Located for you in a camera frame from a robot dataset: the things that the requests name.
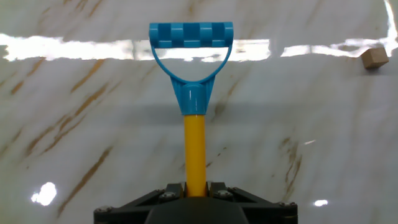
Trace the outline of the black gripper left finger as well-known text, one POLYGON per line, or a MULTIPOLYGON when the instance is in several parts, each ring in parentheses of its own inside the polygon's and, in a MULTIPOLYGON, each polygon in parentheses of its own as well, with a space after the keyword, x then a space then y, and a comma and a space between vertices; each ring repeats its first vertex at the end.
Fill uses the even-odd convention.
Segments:
POLYGON ((121 207, 98 207, 94 210, 94 224, 145 223, 156 206, 184 198, 185 186, 185 183, 167 184, 165 189, 153 190, 121 207))

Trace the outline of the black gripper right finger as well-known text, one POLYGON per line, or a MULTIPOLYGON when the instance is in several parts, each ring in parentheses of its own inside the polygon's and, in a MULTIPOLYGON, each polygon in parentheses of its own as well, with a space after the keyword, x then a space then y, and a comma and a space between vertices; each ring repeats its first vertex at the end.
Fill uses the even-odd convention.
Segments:
POLYGON ((270 202, 224 182, 209 182, 208 196, 237 205, 250 224, 297 224, 295 202, 270 202))

